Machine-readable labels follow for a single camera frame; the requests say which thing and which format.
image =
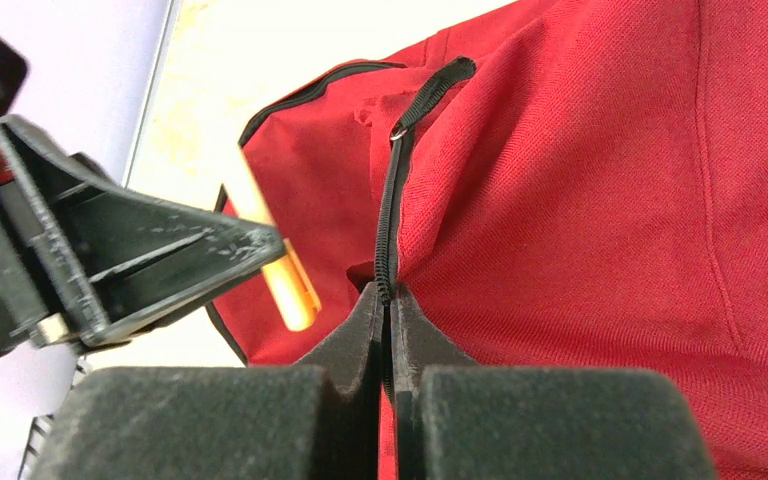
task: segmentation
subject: zipper tab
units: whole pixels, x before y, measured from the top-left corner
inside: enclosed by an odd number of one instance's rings
[[[475,62],[466,57],[458,57],[437,70],[419,89],[410,107],[396,122],[390,140],[395,140],[404,135],[407,130],[416,127],[434,110],[452,87],[464,80],[469,80],[473,75],[475,75]]]

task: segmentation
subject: clamp jaw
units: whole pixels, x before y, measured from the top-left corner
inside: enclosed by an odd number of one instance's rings
[[[152,198],[6,115],[27,72],[0,40],[0,356],[104,348],[168,325],[284,255],[276,229]]]

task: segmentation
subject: yellow stick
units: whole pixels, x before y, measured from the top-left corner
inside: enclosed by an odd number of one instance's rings
[[[248,162],[233,142],[228,142],[236,154],[222,155],[224,186],[237,216],[252,222],[275,226],[275,220],[263,200]],[[322,304],[292,244],[284,239],[287,255],[261,269],[272,298],[281,312],[287,329],[298,332],[310,327]]]

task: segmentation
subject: zipper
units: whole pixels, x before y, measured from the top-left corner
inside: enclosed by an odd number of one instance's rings
[[[378,232],[375,239],[375,283],[384,319],[381,332],[382,383],[393,401],[393,358],[390,348],[390,304],[398,283],[399,258],[396,239],[399,230],[402,192],[410,171],[416,126],[440,103],[456,84],[475,75],[475,62],[458,57],[438,70],[419,89],[411,105],[393,126],[390,135],[390,165],[381,197]]]
[[[319,79],[302,87],[300,90],[291,93],[283,99],[257,112],[246,124],[246,128],[243,129],[243,133],[240,135],[240,140],[238,142],[239,145],[241,147],[245,145],[270,115],[281,110],[298,107],[299,105],[316,100],[325,95],[325,91],[331,83],[359,73],[374,72],[376,70],[385,70],[388,68],[405,68],[405,65],[391,62],[355,62],[331,70]]]

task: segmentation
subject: red fabric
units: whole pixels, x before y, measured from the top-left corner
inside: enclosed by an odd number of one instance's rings
[[[346,317],[390,129],[459,55],[477,73],[421,124],[401,203],[427,316],[487,364],[660,371],[723,478],[768,478],[768,2],[520,2],[274,114],[244,150],[324,310],[292,334],[260,279],[218,300],[251,362]]]

